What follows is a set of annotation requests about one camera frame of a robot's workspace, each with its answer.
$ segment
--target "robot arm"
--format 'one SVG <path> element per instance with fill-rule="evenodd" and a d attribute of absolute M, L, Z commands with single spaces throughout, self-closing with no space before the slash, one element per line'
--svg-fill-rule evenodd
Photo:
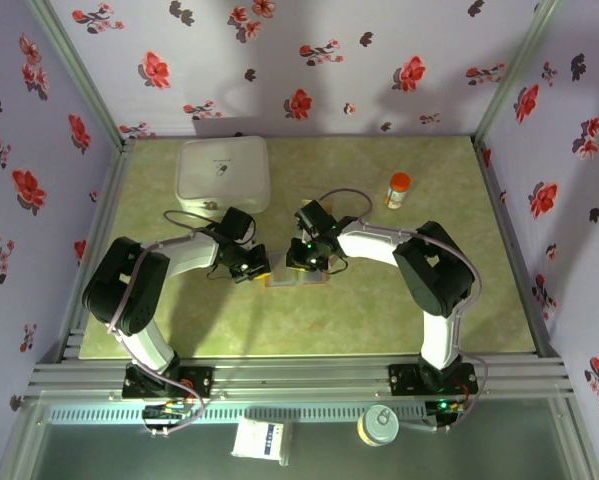
<path fill-rule="evenodd" d="M 141 245 L 126 237 L 116 239 L 86 287 L 84 306 L 109 325 L 130 285 L 127 301 L 114 325 L 117 338 L 141 363 L 163 373 L 178 363 L 174 350 L 154 321 L 165 280 L 173 275 L 224 265 L 236 283 L 270 272 L 265 247 L 249 248 L 241 241 L 252 237 L 250 215 L 231 208 L 218 224 L 198 229 L 194 236 Z M 135 265 L 142 259 L 129 282 Z"/>
<path fill-rule="evenodd" d="M 317 201 L 306 205 L 295 217 L 311 240 L 292 240 L 286 257 L 288 267 L 327 271 L 328 259 L 336 255 L 370 258 L 399 268 L 410 294 L 423 310 L 421 375 L 432 389 L 441 388 L 461 364 L 456 312 L 470 295 L 474 281 L 460 258 L 430 243 L 460 252 L 441 225 L 427 222 L 416 230 L 421 238 L 411 238 L 392 229 L 365 225 L 353 217 L 337 222 Z M 429 259 L 434 257 L 438 261 L 431 265 Z"/>

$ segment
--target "small box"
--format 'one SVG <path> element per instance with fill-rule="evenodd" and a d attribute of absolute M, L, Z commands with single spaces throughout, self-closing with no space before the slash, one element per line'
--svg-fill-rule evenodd
<path fill-rule="evenodd" d="M 268 150 L 261 137 L 186 142 L 179 152 L 175 195 L 181 208 L 221 217 L 229 207 L 259 213 L 270 204 Z"/>
<path fill-rule="evenodd" d="M 286 466 L 291 432 L 290 424 L 242 418 L 237 427 L 232 455 L 276 460 L 280 465 Z"/>

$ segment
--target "metal frame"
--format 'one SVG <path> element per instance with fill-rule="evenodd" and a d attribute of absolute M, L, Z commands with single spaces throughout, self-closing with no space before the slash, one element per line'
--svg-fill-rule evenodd
<path fill-rule="evenodd" d="M 561 0 L 544 0 L 533 19 L 522 46 L 515 55 L 500 88 L 497 90 L 473 139 L 475 151 L 482 155 L 482 141 L 492 125 L 503 102 L 531 53 L 537 47 L 545 26 Z M 64 327 L 65 342 L 57 364 L 37 365 L 25 393 L 24 406 L 19 412 L 0 468 L 0 479 L 29 479 L 44 446 L 46 428 L 56 418 L 56 408 L 82 409 L 115 407 L 128 409 L 142 407 L 142 400 L 123 401 L 121 388 L 125 374 L 125 360 L 78 359 L 88 313 L 81 306 L 81 291 L 105 253 L 117 209 L 121 185 L 132 152 L 132 143 L 123 146 L 114 122 L 98 95 L 85 67 L 79 60 L 65 31 L 56 18 L 48 0 L 28 0 L 32 11 L 46 29 L 65 62 L 73 80 L 87 103 L 104 126 L 119 155 L 113 159 L 106 179 L 100 205 L 88 239 L 89 255 L 84 260 L 74 292 L 70 298 Z M 510 219 L 499 208 L 498 185 L 493 175 L 482 169 L 486 188 L 496 213 L 524 309 L 529 318 L 536 354 L 482 355 L 489 366 L 486 391 L 480 401 L 497 399 L 547 399 L 556 425 L 572 478 L 576 480 L 599 478 L 599 467 L 592 452 L 590 440 L 576 406 L 574 393 L 563 361 L 549 345 L 543 322 L 535 321 L 536 305 L 528 303 L 527 272 Z M 414 355 L 315 356 L 265 358 L 197 358 L 183 360 L 184 365 L 215 367 L 215 383 L 211 391 L 212 409 L 248 406 L 284 405 L 343 405 L 359 406 L 370 403 L 388 403 L 392 408 L 404 402 L 416 404 L 424 400 L 439 400 L 439 395 L 392 397 L 387 367 L 394 363 L 416 363 Z M 484 373 L 475 365 L 477 376 Z"/>
<path fill-rule="evenodd" d="M 547 399 L 571 478 L 598 479 L 598 466 L 577 415 L 572 385 L 562 360 L 514 353 L 482 357 L 489 366 L 489 378 L 480 401 Z M 405 408 L 404 418 L 407 418 L 408 414 L 416 415 L 421 401 L 448 399 L 439 395 L 390 395 L 388 365 L 416 361 L 414 355 L 365 355 L 197 358 L 184 360 L 183 364 L 215 367 L 215 383 L 208 402 L 210 411 L 232 412 L 226 417 L 209 415 L 214 415 L 216 421 L 209 418 L 204 423 L 232 423 L 235 415 L 257 407 L 268 411 L 277 408 L 279 412 L 290 412 L 281 413 L 288 415 L 284 418 L 310 421 L 298 418 L 296 409 L 314 410 L 315 406 L 324 418 L 313 421 L 330 422 L 350 421 L 348 417 L 354 416 L 355 411 L 377 402 L 395 410 Z M 154 403 L 122 400 L 125 365 L 124 360 L 65 360 L 60 364 L 38 365 L 25 392 L 27 405 L 20 412 L 11 436 L 0 479 L 32 477 L 48 425 L 71 423 L 60 415 L 62 410 L 82 412 L 73 415 L 73 424 L 127 424 L 121 418 L 118 422 L 111 420 L 107 413 L 102 422 L 101 413 L 90 418 L 83 412 L 114 414 L 115 410 L 134 411 Z M 481 365 L 475 365 L 475 370 L 478 376 L 483 375 Z M 333 406 L 332 412 L 326 412 L 329 406 Z"/>
<path fill-rule="evenodd" d="M 510 61 L 510 66 L 501 79 L 501 83 L 492 101 L 477 126 L 477 131 L 475 132 L 477 142 L 484 141 L 497 116 L 503 110 L 504 102 L 507 102 L 513 95 L 513 89 L 517 80 L 524 74 L 530 60 L 539 47 L 550 18 L 560 4 L 561 0 L 543 0 L 537 7 L 535 16 L 528 27 L 521 45 Z"/>
<path fill-rule="evenodd" d="M 484 144 L 473 138 L 473 147 L 486 185 L 490 205 L 495 212 L 499 233 L 501 234 L 506 255 L 508 256 L 508 262 L 512 269 L 512 275 L 515 279 L 515 284 L 517 285 L 519 297 L 521 298 L 521 305 L 526 314 L 528 328 L 530 329 L 530 335 L 535 344 L 535 349 L 542 357 L 558 357 L 559 354 L 550 344 L 550 334 L 546 328 L 546 322 L 541 316 L 541 311 L 538 308 L 537 302 L 534 301 L 534 298 L 530 294 L 532 291 L 532 285 L 530 283 L 531 277 L 526 269 L 526 264 L 523 260 L 521 249 L 519 248 L 519 242 L 517 241 L 517 235 L 515 234 L 515 229 L 512 225 L 508 209 L 506 209 L 499 200 L 499 193 L 501 192 L 499 182 L 492 169 L 486 170 L 484 168 Z"/>

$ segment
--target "orange bottle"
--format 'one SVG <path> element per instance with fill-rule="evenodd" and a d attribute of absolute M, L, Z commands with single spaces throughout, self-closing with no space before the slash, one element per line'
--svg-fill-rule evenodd
<path fill-rule="evenodd" d="M 395 173 L 390 179 L 390 187 L 388 187 L 388 193 L 386 193 L 383 203 L 385 203 L 388 208 L 396 210 L 403 205 L 409 188 L 410 175 L 403 172 Z"/>

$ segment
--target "wall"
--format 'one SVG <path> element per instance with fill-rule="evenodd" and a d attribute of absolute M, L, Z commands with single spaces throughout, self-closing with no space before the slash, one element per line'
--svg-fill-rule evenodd
<path fill-rule="evenodd" d="M 538 0 L 51 0 L 126 136 L 473 133 Z"/>
<path fill-rule="evenodd" d="M 512 97 L 487 171 L 599 457 L 599 2 L 563 2 Z"/>
<path fill-rule="evenodd" d="M 111 158 L 25 3 L 0 0 L 0 459 L 33 366 L 57 346 Z"/>

